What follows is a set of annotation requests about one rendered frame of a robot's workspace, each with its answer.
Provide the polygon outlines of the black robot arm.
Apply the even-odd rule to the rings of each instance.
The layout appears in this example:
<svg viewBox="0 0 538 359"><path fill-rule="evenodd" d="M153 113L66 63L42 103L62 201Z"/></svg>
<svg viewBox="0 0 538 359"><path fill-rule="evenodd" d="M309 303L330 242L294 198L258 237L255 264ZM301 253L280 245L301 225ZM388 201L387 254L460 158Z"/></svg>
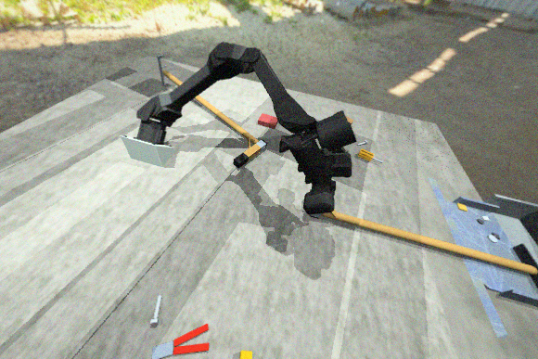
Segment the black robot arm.
<svg viewBox="0 0 538 359"><path fill-rule="evenodd" d="M351 154L345 151L344 146L356 142L356 139L343 110L317 122L288 94L259 49L234 43L221 42L210 52L205 67L170 94L152 97L136 113L141 123L134 139L165 145L166 128L172 127L183 116L184 105L218 81L254 71L272 99L279 124L294 134L282 135L279 152L290 150L299 165L309 165L321 155L317 139L322 149L330 151L325 155L324 168L320 168L323 180L330 181L329 176L351 177Z"/></svg>

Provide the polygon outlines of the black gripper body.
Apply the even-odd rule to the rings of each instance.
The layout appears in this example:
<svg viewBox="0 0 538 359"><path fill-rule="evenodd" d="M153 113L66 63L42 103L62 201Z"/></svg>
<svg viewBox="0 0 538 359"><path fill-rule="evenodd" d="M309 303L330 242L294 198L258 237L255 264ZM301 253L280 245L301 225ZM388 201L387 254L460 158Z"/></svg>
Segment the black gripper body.
<svg viewBox="0 0 538 359"><path fill-rule="evenodd" d="M320 168L324 168L326 148L320 148L321 155L309 165L298 165L299 173L305 174L305 183L312 184L312 191L304 196L303 208L308 214L327 213L334 211L334 196L330 184L323 180ZM321 163L320 163L321 161Z"/></svg>

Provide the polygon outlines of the pliers with red handles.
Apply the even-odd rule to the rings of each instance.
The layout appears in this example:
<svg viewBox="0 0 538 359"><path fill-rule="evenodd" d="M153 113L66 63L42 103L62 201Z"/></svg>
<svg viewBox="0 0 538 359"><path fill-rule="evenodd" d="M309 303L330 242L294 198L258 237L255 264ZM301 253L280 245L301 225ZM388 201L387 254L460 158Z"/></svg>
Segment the pliers with red handles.
<svg viewBox="0 0 538 359"><path fill-rule="evenodd" d="M188 340L193 339L193 337L197 336L198 334L206 330L208 330L208 324L198 327L184 334L184 336L174 341L170 341L170 342L163 343L161 345L154 346L152 348L152 359L161 359L161 358L170 356L170 354L195 353L195 352L208 351L209 343L176 347Z"/></svg>

